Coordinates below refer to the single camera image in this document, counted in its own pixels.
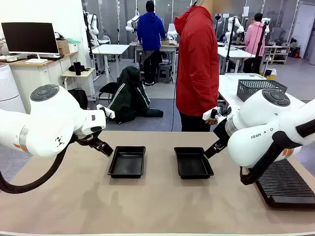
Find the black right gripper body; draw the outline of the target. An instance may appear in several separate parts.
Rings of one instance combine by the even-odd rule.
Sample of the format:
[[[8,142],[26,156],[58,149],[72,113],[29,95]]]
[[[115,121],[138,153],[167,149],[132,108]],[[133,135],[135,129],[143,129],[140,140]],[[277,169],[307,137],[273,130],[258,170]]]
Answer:
[[[227,117],[221,117],[218,120],[216,128],[213,130],[215,135],[218,137],[218,141],[215,142],[214,147],[225,148],[227,146],[230,135],[225,129],[225,124],[227,122]]]

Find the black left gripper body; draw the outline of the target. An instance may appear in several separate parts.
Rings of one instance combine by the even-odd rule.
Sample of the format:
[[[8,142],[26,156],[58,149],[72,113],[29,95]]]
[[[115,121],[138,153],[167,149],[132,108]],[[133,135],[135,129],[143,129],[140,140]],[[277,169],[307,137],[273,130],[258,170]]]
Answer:
[[[77,142],[81,146],[90,146],[92,148],[103,148],[104,142],[98,138],[102,130],[89,134],[87,136],[73,135],[74,142]]]

